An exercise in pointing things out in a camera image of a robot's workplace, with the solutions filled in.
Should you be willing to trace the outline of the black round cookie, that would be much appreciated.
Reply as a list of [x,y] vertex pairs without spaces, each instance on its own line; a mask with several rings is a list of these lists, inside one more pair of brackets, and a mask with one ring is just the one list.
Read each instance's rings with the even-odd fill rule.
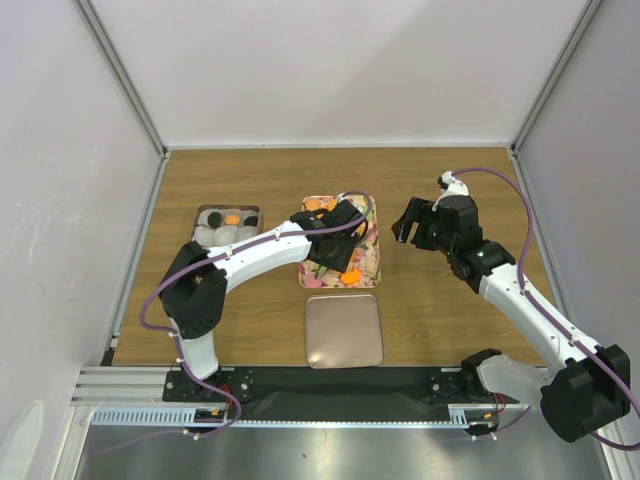
[[259,216],[258,215],[251,215],[251,216],[247,216],[244,219],[243,225],[244,226],[251,226],[251,227],[256,227],[259,223]]
[[219,211],[212,211],[207,216],[207,224],[210,228],[219,228],[224,224],[225,216]]

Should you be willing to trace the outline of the orange cookie small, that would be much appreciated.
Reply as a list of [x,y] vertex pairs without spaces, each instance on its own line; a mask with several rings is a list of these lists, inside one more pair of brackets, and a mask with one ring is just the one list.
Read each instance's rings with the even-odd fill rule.
[[241,217],[239,215],[227,215],[225,217],[225,224],[226,225],[233,225],[233,226],[237,226],[241,223]]

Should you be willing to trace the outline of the metal serving tongs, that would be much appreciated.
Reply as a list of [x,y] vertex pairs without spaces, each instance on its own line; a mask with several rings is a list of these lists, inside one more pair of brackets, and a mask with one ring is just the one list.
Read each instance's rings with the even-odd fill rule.
[[361,244],[363,244],[369,235],[369,222],[364,220],[357,229],[353,232],[352,240],[354,243],[354,247],[358,248]]

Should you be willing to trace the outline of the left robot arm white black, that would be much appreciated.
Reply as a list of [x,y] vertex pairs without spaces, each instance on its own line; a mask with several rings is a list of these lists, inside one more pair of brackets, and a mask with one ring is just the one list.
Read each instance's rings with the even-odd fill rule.
[[331,210],[298,212],[272,230],[228,246],[205,249],[192,241],[180,249],[158,298],[177,338],[189,393],[209,400],[219,391],[213,333],[226,295],[259,275],[304,261],[344,273],[370,209],[360,211],[343,199]]

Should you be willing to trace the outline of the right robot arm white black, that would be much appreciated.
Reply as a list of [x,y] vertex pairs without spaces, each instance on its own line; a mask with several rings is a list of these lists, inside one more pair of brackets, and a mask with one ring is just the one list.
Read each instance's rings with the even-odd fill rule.
[[484,238],[470,196],[435,202],[414,197],[392,232],[399,243],[443,253],[453,274],[505,315],[543,361],[536,368],[483,351],[460,377],[467,399],[482,402],[494,392],[505,394],[540,411],[570,443],[639,409],[628,355],[575,327],[528,282],[503,246]]

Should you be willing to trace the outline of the orange fish cookie bottom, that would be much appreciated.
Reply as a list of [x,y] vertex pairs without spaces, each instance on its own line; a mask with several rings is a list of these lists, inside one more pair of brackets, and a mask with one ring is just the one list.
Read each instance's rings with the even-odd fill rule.
[[362,272],[359,269],[353,269],[343,273],[340,281],[344,285],[357,285],[361,280]]

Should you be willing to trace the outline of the floral rectangular tray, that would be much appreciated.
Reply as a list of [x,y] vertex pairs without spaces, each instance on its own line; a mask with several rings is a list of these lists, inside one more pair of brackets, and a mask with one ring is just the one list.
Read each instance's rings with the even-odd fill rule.
[[338,288],[374,288],[381,280],[379,225],[375,199],[371,198],[371,210],[366,220],[369,222],[369,235],[366,241],[354,250],[347,271],[359,269],[361,280],[357,285],[344,285],[340,281],[343,273],[329,270],[306,260],[298,266],[298,281],[308,289]]

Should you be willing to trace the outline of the orange cookie top left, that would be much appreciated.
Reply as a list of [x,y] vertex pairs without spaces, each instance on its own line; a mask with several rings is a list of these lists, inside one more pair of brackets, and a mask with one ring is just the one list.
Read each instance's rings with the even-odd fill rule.
[[308,211],[319,210],[323,207],[322,202],[317,198],[307,198],[304,202],[304,206]]

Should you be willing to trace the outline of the metal tin lid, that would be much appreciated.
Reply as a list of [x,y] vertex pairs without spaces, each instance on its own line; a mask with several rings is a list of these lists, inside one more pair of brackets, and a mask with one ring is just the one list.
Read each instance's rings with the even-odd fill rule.
[[312,369],[377,367],[384,340],[373,294],[317,295],[305,304],[305,345]]

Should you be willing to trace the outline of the metal cookie tin box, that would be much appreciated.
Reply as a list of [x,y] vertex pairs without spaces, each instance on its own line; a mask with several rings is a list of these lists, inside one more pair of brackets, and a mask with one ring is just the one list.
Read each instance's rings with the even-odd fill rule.
[[[231,214],[239,215],[241,223],[237,226],[226,225],[224,220],[224,224],[219,228],[210,228],[207,224],[207,216],[212,211],[219,211],[225,217]],[[259,216],[258,225],[256,227],[244,226],[244,219],[251,215]],[[197,242],[203,248],[222,247],[256,236],[262,231],[262,228],[262,211],[256,205],[203,204],[196,210],[191,240]]]

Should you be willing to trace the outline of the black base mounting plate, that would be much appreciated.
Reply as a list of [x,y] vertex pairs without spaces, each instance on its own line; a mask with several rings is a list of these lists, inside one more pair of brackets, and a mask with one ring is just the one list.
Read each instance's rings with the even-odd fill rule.
[[458,368],[435,366],[236,366],[221,368],[207,383],[239,400],[243,420],[274,422],[446,421],[451,405],[484,412],[515,402],[472,390]]

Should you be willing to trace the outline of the aluminium frame post right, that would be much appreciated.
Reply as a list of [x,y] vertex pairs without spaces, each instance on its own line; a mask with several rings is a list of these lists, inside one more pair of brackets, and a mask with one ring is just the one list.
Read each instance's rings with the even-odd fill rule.
[[540,91],[511,142],[510,149],[514,154],[518,154],[524,146],[539,116],[544,110],[551,95],[554,93],[557,84],[561,80],[565,70],[569,66],[573,56],[603,4],[603,0],[588,0],[582,7],[566,41],[563,43],[549,73],[545,77]]

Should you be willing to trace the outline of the aluminium frame post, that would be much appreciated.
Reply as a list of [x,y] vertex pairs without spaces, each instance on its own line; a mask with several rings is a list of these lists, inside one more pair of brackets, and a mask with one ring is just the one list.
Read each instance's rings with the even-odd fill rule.
[[101,19],[94,3],[90,0],[72,0],[71,3],[84,22],[89,35],[93,39],[99,53],[103,57],[116,84],[131,107],[134,116],[143,132],[161,159],[166,157],[168,147],[165,145],[159,131],[152,120],[148,109],[135,86],[121,55],[118,52],[106,26]]
[[540,91],[511,142],[510,149],[514,154],[518,154],[524,146],[539,116],[544,110],[551,95],[554,93],[557,84],[561,80],[565,70],[569,66],[573,56],[603,4],[603,0],[588,0],[582,7],[566,41],[563,43],[549,73],[545,77]]

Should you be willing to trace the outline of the aluminium frame post left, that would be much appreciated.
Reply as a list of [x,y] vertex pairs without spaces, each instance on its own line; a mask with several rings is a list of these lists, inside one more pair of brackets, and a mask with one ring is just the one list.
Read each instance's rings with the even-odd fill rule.
[[89,35],[93,39],[99,53],[103,57],[116,84],[131,107],[134,116],[143,132],[161,159],[166,157],[168,147],[165,145],[159,131],[152,120],[148,109],[135,86],[121,55],[118,52],[106,26],[101,19],[94,3],[90,0],[72,0],[71,3],[84,22]]

